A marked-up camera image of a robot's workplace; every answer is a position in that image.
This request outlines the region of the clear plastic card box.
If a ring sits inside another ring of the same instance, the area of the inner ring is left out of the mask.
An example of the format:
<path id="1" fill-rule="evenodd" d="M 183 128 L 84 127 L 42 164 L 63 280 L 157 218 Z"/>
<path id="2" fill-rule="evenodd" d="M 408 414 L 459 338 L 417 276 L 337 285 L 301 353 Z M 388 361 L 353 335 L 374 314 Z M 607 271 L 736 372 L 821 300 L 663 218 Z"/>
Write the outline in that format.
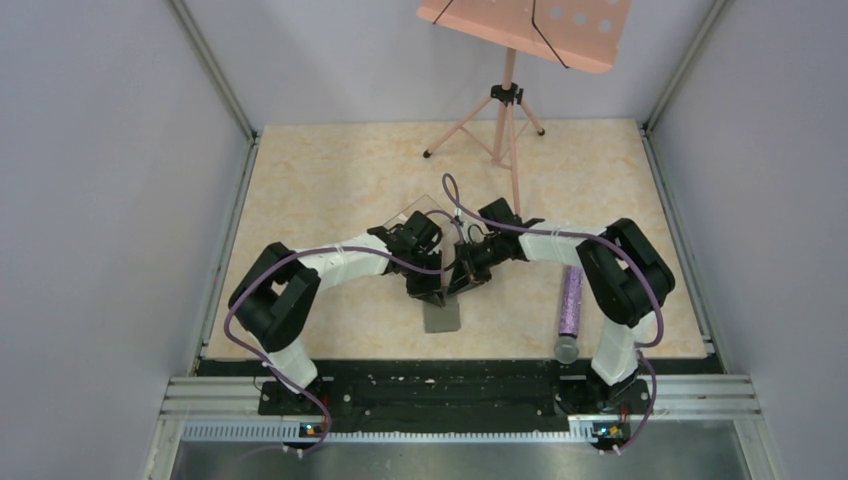
<path id="1" fill-rule="evenodd" d="M 440 248 L 447 248 L 455 243 L 467 242 L 466 223 L 455 207 L 448 207 L 438 203 L 430 195 L 424 194 L 405 206 L 396 215 L 389 218 L 383 226 L 391 228 L 396 224 L 406 223 L 415 212 L 423 214 L 427 219 L 433 221 L 441 230 L 436 235 Z"/>

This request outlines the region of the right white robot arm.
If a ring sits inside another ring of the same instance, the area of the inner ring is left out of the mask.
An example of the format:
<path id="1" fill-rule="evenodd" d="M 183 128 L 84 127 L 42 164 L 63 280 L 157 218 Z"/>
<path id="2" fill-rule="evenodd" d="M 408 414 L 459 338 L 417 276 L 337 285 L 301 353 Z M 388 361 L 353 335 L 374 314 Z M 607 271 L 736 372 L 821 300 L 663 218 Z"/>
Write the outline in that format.
<path id="1" fill-rule="evenodd" d="M 645 344 L 637 330 L 644 319 L 659 316 L 676 287 L 666 262 L 628 218 L 601 229 L 573 230 L 541 218 L 524 221 L 503 198 L 481 208 L 477 218 L 488 231 L 479 241 L 456 245 L 447 295 L 487 283 L 493 268 L 505 261 L 580 269 L 605 317 L 587 372 L 586 397 L 594 409 L 614 411 L 637 377 L 637 351 Z"/>

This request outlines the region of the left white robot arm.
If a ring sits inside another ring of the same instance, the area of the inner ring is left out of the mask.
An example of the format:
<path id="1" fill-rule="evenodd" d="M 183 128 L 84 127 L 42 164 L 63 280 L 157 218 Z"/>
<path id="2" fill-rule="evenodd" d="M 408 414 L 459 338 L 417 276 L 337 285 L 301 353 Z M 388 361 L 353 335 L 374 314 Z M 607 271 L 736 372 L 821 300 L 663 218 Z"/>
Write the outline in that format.
<path id="1" fill-rule="evenodd" d="M 225 336 L 246 347 L 231 330 L 238 323 L 256 341 L 252 353 L 283 386 L 283 401 L 292 410 L 324 410 L 317 367 L 300 339 L 318 294 L 360 278 L 395 274 L 405 279 L 411 298 L 441 306 L 441 241 L 441 228 L 416 211 L 401 223 L 321 247 L 269 244 L 231 294 Z"/>

